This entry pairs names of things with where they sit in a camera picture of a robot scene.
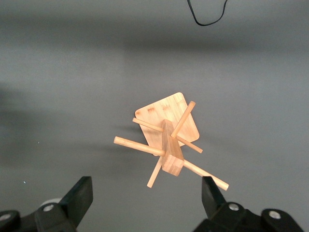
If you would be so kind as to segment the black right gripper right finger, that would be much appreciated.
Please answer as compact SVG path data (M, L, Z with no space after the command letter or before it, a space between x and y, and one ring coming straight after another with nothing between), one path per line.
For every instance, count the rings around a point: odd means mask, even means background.
M279 209L264 209L256 215L242 205L227 202L212 177L202 177L201 199L207 218L196 232L302 232L299 224Z

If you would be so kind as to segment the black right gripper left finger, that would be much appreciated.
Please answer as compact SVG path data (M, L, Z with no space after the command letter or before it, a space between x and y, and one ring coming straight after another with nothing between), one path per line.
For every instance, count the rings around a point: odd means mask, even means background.
M0 213L2 232L75 232L93 202L90 176L83 176L60 199L48 202L33 213L21 217L16 210Z

